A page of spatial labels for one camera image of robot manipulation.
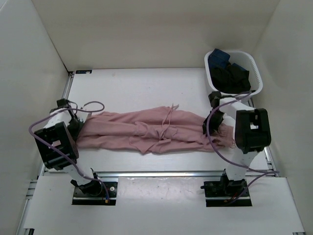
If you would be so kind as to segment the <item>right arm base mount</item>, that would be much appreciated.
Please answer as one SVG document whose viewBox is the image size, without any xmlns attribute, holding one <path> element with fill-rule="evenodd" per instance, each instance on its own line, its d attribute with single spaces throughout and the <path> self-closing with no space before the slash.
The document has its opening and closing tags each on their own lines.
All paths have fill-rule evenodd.
<svg viewBox="0 0 313 235">
<path fill-rule="evenodd" d="M 219 181 L 204 181 L 206 207 L 251 207 L 246 179 L 230 180 L 225 172 Z"/>
</svg>

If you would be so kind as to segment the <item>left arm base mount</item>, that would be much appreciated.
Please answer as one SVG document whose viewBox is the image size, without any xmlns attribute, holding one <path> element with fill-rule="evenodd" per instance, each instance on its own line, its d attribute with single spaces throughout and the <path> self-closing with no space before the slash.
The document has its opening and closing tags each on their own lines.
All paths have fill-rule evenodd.
<svg viewBox="0 0 313 235">
<path fill-rule="evenodd" d="M 106 181 L 103 184 L 91 181 L 84 185 L 78 185 L 77 181 L 71 180 L 74 186 L 72 205 L 79 206 L 115 206 L 118 182 Z"/>
</svg>

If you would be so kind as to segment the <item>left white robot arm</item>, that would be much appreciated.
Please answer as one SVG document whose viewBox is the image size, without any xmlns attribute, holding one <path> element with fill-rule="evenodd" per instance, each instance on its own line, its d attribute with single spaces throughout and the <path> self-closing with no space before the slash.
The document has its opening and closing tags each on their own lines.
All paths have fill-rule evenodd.
<svg viewBox="0 0 313 235">
<path fill-rule="evenodd" d="M 62 171 L 72 177 L 71 184 L 83 193 L 97 196 L 102 192 L 102 183 L 92 169 L 86 173 L 77 170 L 78 148 L 76 141 L 90 113 L 72 109 L 72 102 L 63 98 L 57 100 L 57 107 L 50 111 L 52 118 L 35 131 L 35 141 L 46 168 Z"/>
</svg>

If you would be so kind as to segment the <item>pink trousers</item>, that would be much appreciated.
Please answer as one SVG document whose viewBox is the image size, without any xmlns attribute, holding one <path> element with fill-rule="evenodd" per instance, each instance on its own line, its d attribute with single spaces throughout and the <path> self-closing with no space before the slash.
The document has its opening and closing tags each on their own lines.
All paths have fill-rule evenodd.
<svg viewBox="0 0 313 235">
<path fill-rule="evenodd" d="M 76 141 L 78 148 L 165 154 L 213 152 L 234 146 L 232 126 L 222 124 L 211 137 L 203 133 L 204 118 L 178 106 L 90 116 Z"/>
</svg>

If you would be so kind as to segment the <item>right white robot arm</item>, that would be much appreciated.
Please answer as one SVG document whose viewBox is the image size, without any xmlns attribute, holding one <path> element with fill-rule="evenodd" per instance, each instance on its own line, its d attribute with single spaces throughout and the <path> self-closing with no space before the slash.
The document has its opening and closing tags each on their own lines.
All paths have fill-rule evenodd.
<svg viewBox="0 0 313 235">
<path fill-rule="evenodd" d="M 251 170 L 251 162 L 271 143 L 267 110 L 255 109 L 242 103 L 242 100 L 248 98 L 250 94 L 251 92 L 243 92 L 223 95 L 215 91 L 208 96 L 212 110 L 203 122 L 202 128 L 214 151 L 228 163 L 219 183 L 221 193 L 227 196 L 232 195 L 237 188 L 244 187 L 245 175 Z M 211 139 L 223 123 L 224 115 L 235 120 L 232 132 L 235 150 L 230 160 L 218 152 L 217 144 Z"/>
</svg>

